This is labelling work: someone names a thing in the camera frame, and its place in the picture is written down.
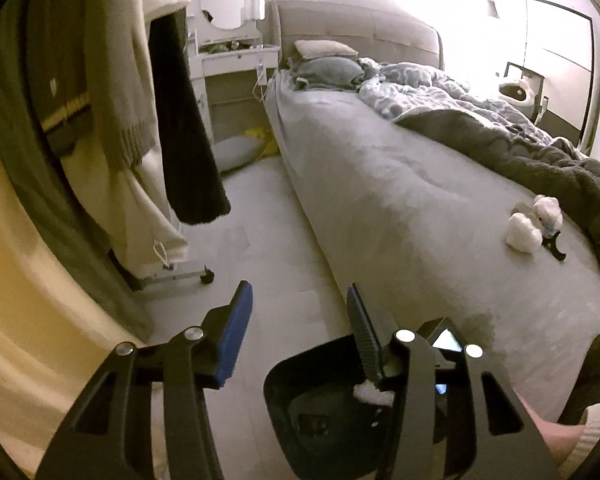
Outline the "person's left hand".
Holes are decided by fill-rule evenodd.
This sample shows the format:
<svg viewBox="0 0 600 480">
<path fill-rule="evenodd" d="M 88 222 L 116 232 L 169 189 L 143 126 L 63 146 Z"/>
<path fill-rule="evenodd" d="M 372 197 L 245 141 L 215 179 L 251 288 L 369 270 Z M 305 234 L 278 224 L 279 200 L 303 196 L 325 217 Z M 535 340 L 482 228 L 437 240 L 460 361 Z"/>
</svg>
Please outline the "person's left hand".
<svg viewBox="0 0 600 480">
<path fill-rule="evenodd" d="M 555 465 L 557 467 L 562 466 L 581 439 L 584 426 L 569 426 L 557 422 L 548 422 L 542 419 L 522 396 L 518 396 L 518 398 L 527 410 L 532 422 L 534 422 L 536 429 L 539 430 Z"/>
</svg>

